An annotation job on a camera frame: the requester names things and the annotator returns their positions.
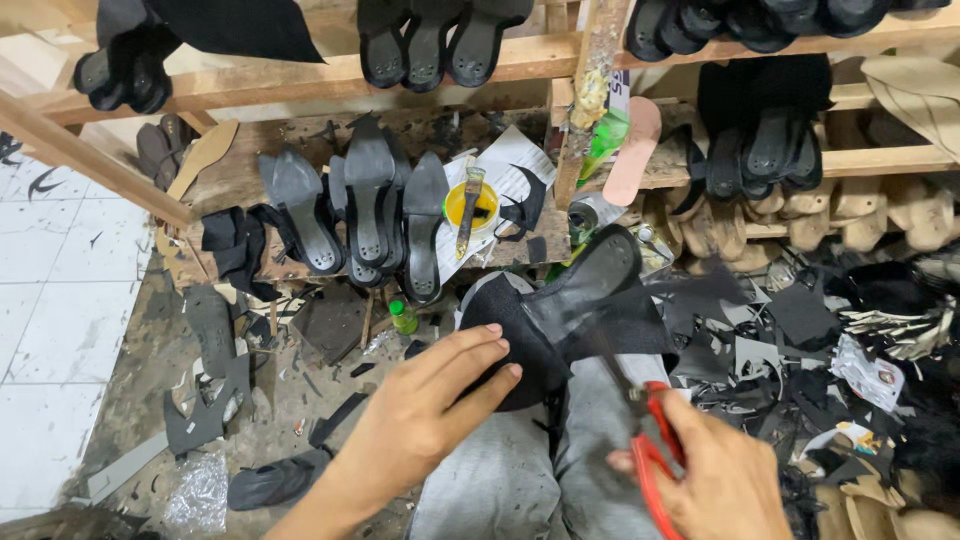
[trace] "wooden rack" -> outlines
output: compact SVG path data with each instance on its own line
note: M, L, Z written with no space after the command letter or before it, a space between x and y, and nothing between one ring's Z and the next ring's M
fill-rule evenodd
M612 70L646 67L622 48L622 28L629 19L629 0L591 0L586 13L583 32L570 32L565 0L538 0L545 5L548 33L542 36L505 39L500 49L499 62L491 77L491 83L528 79L553 80L551 87L562 91L552 92L552 99L543 108L534 110L503 111L502 125L517 124L521 130L538 140L548 125L568 125L564 146L560 152L557 181L551 197L548 197L537 234L548 239L548 260L569 258L569 243L565 211L575 193L584 151L591 138L592 123L598 117L596 100L577 99L573 88L584 89L585 81L604 81ZM353 26L355 7L337 7L308 11L305 13L308 26L335 25L344 28ZM93 35L92 23L86 22L71 27L65 34L76 36L83 46L71 50L76 57L89 46ZM801 37L780 54L805 54L829 51L879 52L891 47L910 47L931 43L960 42L960 3L935 12L912 12L888 15L871 32L849 39L832 37ZM673 55L657 66L696 61L721 61L726 59L757 56L743 45L722 37L712 40L707 47L690 56ZM359 55L333 56L327 64L302 64L283 61L258 61L252 65L214 69L175 75L174 94L165 104L164 112L179 113L188 123L204 132L216 121L208 110L291 102L307 99L339 100L373 95L382 92L405 91L399 86L379 90L369 86L363 79ZM72 73L73 66L65 70ZM874 105L873 96L865 85L836 86L832 96L835 110L863 109ZM666 124L668 118L677 120L694 114L694 100L680 98L661 102L661 111ZM422 151L438 150L438 144L429 139L431 133L425 126L444 122L454 113L461 116L461 127L456 133L463 147L476 146L481 150L489 145L497 129L490 129L489 121L482 114L470 115L465 108L446 110L407 110L383 113L381 122L398 132L402 142L413 155ZM127 106L113 112L94 110L86 98L74 89L61 89L25 96L20 99L0 94L0 128L12 133L33 147L36 155L55 165L68 165L89 176L157 217L180 229L191 248L184 250L184 282L210 282L216 276L215 264L209 254L199 252L202 226L199 217L217 209L232 205L248 206L264 200L262 186L256 176L255 154L269 152L286 140L300 142L297 133L315 134L321 131L327 120L346 126L351 115L333 115L312 118L295 118L267 122L244 123L228 154L218 163L205 170L197 183L187 192L183 202L163 193L138 172L131 170L97 149L79 140L78 125L111 118L135 116ZM413 124L404 130L407 123ZM337 138L346 141L349 129L337 131ZM330 150L317 138L305 138L301 149L318 166L325 163ZM449 152L441 153L449 157ZM858 176L894 174L903 172L927 172L956 169L957 164L932 146L845 150L824 152L824 167L829 177L856 178ZM601 170L581 190L596 190L606 180ZM647 167L643 188L683 185L688 181L685 171L683 149L676 143L661 145ZM287 261L275 263L279 242L270 232L269 249L264 255L262 277L281 280L304 277L305 267ZM526 246L499 243L490 258L472 260L470 265L487 266L526 262Z

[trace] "red scissors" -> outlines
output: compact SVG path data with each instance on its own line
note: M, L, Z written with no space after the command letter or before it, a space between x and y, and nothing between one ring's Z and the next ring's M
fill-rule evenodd
M594 333L594 341L601 349L600 355L623 392L623 397L636 422L636 435L630 440L636 468L636 483L640 486L643 499L647 502L647 508L660 534L666 540L684 540L673 528L654 478L654 467L660 467L660 470L669 478L677 481L683 479L686 474L684 449L680 439L677 438L677 433L663 414L663 405L657 396L658 392L666 390L669 386L656 380L648 380L642 386L633 384L616 361L606 336L600 332L602 331Z

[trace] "green bottle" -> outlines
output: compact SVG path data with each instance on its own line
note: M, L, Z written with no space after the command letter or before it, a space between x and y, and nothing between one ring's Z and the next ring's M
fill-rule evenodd
M583 187L600 165L607 162L610 156L616 152L617 148L623 144L630 131L630 121L625 120L619 115L611 112L604 114L596 126L593 128L593 139L590 141L590 149L584 157L584 164L580 168L580 179L577 180L577 187Z
M394 316L394 326L403 335L410 335L417 331L417 314L400 300L390 302L390 314Z

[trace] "paintbrush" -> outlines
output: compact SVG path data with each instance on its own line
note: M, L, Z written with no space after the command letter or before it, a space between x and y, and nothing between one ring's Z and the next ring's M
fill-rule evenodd
M487 171L480 167L467 167L467 184L464 185L464 215L460 218L460 231L457 232L457 260L467 254L470 243L470 229L473 227L473 211L480 198L480 187Z

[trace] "gray pants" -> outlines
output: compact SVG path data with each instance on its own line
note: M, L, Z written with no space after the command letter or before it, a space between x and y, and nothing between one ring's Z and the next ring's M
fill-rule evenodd
M667 382L660 356L621 355L636 383ZM599 357L574 362L564 435L551 463L542 405L496 413L423 485L411 540L660 539L639 489L607 454L634 428Z

